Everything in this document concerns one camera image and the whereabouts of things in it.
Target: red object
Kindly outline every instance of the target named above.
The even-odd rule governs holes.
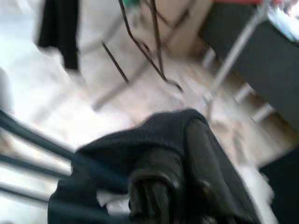
[[[263,0],[214,0],[214,2],[238,3],[238,4],[261,4]]]
[[[272,4],[277,5],[280,4],[283,0],[273,0]],[[220,3],[237,3],[237,4],[256,4],[260,5],[262,4],[263,0],[214,0],[214,2],[220,2]]]

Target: black jacket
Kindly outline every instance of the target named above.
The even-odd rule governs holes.
[[[259,224],[243,183],[195,110],[157,113],[142,125],[98,139],[77,152],[128,176],[131,221],[136,223],[218,223],[233,217],[240,224]],[[63,201],[103,211],[96,190],[126,193],[74,167],[60,180],[50,199],[49,224],[95,224],[66,217],[51,202]]]
[[[78,70],[77,26],[78,0],[46,0],[38,47],[57,48],[67,69]]]

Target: floor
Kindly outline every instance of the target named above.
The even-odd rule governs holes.
[[[297,133],[278,115],[272,115],[260,124],[250,119],[250,114],[262,101],[249,97],[240,105],[233,100],[232,95],[243,83],[237,75],[232,74],[225,81],[208,113],[199,99],[214,76],[213,72],[201,67],[200,60],[164,57],[167,77],[179,82],[185,94],[165,84],[151,67],[134,73],[144,59],[126,35],[124,27],[108,45],[132,84],[127,86],[124,83],[104,50],[97,49],[96,44],[94,52],[80,58],[86,85],[74,84],[55,59],[55,53],[40,52],[34,45],[39,18],[38,1],[32,0],[34,7],[20,13],[17,6],[10,5],[14,1],[5,3],[2,0],[9,7],[0,11],[0,67],[11,81],[14,116],[71,150],[75,151],[108,133],[133,127],[154,112],[186,107],[195,107],[209,117],[214,133],[232,161],[236,157],[232,140],[236,133],[241,134],[242,146],[257,166],[287,153],[297,142]],[[119,13],[117,1],[83,1],[79,45],[84,48],[101,38],[110,21]],[[107,101],[105,96],[116,90],[117,94]],[[11,139],[13,150],[27,159],[70,171],[68,162],[44,154],[16,138]],[[0,181],[7,182],[7,178],[2,177]],[[19,186],[31,189],[31,181],[26,183],[25,186],[24,182],[20,182]],[[35,190],[47,195],[55,187],[56,180],[46,185],[35,184]]]

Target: black metal bar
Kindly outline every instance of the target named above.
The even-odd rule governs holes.
[[[113,20],[112,24],[109,26],[109,29],[105,33],[104,37],[101,38],[100,40],[93,41],[88,46],[83,47],[80,50],[80,53],[83,55],[91,53],[91,52],[95,51],[98,47],[100,47],[103,42],[108,44],[108,42],[113,38],[113,36],[117,32],[118,28],[122,25],[122,23],[123,23],[122,15],[119,14],[118,17],[115,20]]]
[[[109,185],[113,189],[122,191],[127,190],[126,176],[113,172],[111,169],[99,162],[70,152],[57,143],[54,143],[53,140],[48,140],[40,134],[37,134],[25,126],[20,125],[1,110],[0,127],[12,134],[15,134],[16,136],[19,136],[37,146],[46,149],[47,151],[71,160],[74,165],[77,165],[77,167],[81,169],[87,169],[89,173],[99,178],[102,183]]]
[[[162,79],[166,79],[166,77],[164,75],[164,65],[163,65],[163,60],[162,60],[160,31],[159,31],[159,25],[158,25],[158,20],[157,20],[156,0],[150,0],[150,11],[151,11],[151,17],[152,17],[152,20],[153,20],[153,24],[154,24],[156,51],[157,51],[157,57],[158,57],[160,72],[161,72],[160,75],[161,75]]]
[[[123,72],[123,70],[121,69],[121,67],[119,66],[119,64],[117,63],[116,59],[114,58],[113,54],[111,53],[111,51],[108,49],[108,47],[106,46],[105,42],[102,42],[102,46],[105,49],[105,51],[107,52],[107,54],[109,55],[110,59],[112,60],[112,62],[114,63],[114,65],[116,66],[117,70],[119,71],[119,73],[121,74],[122,78],[125,80],[125,82],[127,84],[130,83],[130,81],[128,80],[127,76],[125,75],[125,73]]]
[[[183,24],[185,22],[185,18],[180,19],[179,25]],[[175,29],[172,29],[167,36],[162,40],[162,43],[164,45],[168,44],[171,39],[174,37],[174,33],[176,32]],[[145,60],[136,70],[136,72],[132,75],[131,78],[131,84],[138,80],[139,77],[141,77],[142,72],[149,66],[148,60]],[[97,99],[96,102],[93,105],[93,109],[95,111],[99,110],[102,106],[104,106],[107,102],[109,102],[111,99],[113,99],[117,94],[121,93],[126,89],[127,85],[120,84],[116,88],[112,89],[108,94],[106,94],[104,97]]]
[[[156,66],[156,64],[153,62],[153,60],[146,54],[146,52],[142,49],[142,47],[140,46],[139,42],[134,38],[133,34],[132,34],[132,31],[130,29],[130,25],[129,25],[129,22],[128,22],[128,18],[127,18],[127,14],[126,14],[126,9],[124,7],[124,4],[122,2],[122,0],[119,0],[118,1],[119,4],[120,4],[120,7],[121,7],[121,12],[122,12],[122,15],[123,15],[123,19],[124,19],[124,22],[125,22],[125,26],[126,26],[126,29],[127,29],[127,33],[128,35],[130,36],[130,38],[133,40],[133,42],[135,43],[135,45],[139,48],[139,50],[144,54],[144,56],[146,57],[146,59],[149,61],[149,63],[153,66],[153,68],[156,70],[156,72],[160,75],[160,77],[168,84],[170,85],[174,85],[178,88],[178,90],[180,92],[183,92],[183,89],[179,86],[179,84],[177,84],[176,82],[172,81],[172,80],[168,80],[165,75],[162,73],[161,70],[159,70],[159,68]]]
[[[17,189],[11,186],[0,185],[0,191],[16,196],[22,199],[29,199],[41,205],[48,204],[49,199],[40,194],[28,193],[24,190]],[[75,205],[72,203],[64,203],[59,201],[51,201],[49,207],[56,213],[63,214],[72,218],[89,220],[90,222],[97,222],[103,224],[129,224],[129,218],[126,216],[111,217],[106,212],[100,209],[91,209],[84,206]]]
[[[149,8],[151,8],[151,4],[147,0],[144,0],[144,3],[145,3],[146,6],[148,6]],[[157,16],[169,28],[176,29],[176,28],[178,28],[178,26],[180,25],[180,23],[189,16],[190,9],[194,5],[194,3],[195,3],[195,0],[190,0],[189,3],[188,3],[188,5],[183,10],[182,15],[180,16],[180,18],[176,22],[174,22],[174,23],[170,23],[169,21],[167,21],[167,19],[158,10],[157,10]]]
[[[21,161],[19,159],[14,159],[14,158],[11,158],[11,157],[8,157],[8,156],[5,156],[5,155],[0,155],[0,162],[8,163],[8,164],[11,164],[11,165],[16,166],[16,167],[20,167],[20,168],[24,168],[24,169],[27,169],[27,170],[35,171],[35,172],[38,172],[38,173],[41,173],[41,174],[46,174],[46,175],[53,176],[53,177],[59,178],[59,179],[64,179],[64,178],[68,177],[67,174],[62,174],[62,173],[59,173],[57,171],[50,170],[50,169],[47,169],[47,168],[42,168],[42,167],[39,167],[39,166],[34,165],[32,163]]]
[[[144,41],[141,41],[141,40],[137,40],[138,41],[138,43],[140,44],[140,45],[142,45],[146,50],[147,50],[147,52],[149,53],[149,54],[151,54],[151,51],[150,51],[150,48],[149,48],[149,46],[144,42]]]

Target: white floor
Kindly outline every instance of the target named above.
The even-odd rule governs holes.
[[[117,1],[82,2],[79,43],[85,46],[99,39],[120,11]],[[0,0],[1,3],[7,6],[10,4],[4,0]],[[105,134],[133,127],[153,112],[198,106],[199,97],[213,80],[211,73],[202,68],[199,61],[165,57],[166,76],[179,82],[185,94],[165,84],[151,67],[136,78],[132,85],[126,86],[104,50],[99,48],[81,56],[82,74],[87,86],[79,88],[68,79],[52,56],[39,52],[35,47],[38,10],[21,13],[14,6],[6,9],[4,7],[0,11],[0,67],[11,80],[14,115],[73,150]],[[126,35],[124,27],[111,40],[109,47],[131,80],[135,69],[144,59]],[[219,90],[210,114],[211,127],[232,161],[237,159],[233,139],[239,133],[243,149],[253,163],[260,166],[285,154],[298,136],[276,116],[255,124],[249,114],[256,107],[256,100],[248,99],[239,105],[231,98],[238,86],[241,83],[231,76]],[[95,103],[109,91],[122,88],[103,107],[93,109]],[[197,109],[207,115],[206,108]],[[69,170],[67,162],[51,159],[40,149],[24,145],[17,139],[13,139],[12,147],[34,161]],[[43,179],[37,179],[40,181],[36,184],[38,191],[44,191],[49,196],[55,190],[56,181],[47,181],[45,186]],[[1,181],[14,184],[9,178],[2,178]],[[15,214],[18,212],[22,214],[24,210],[16,207]]]

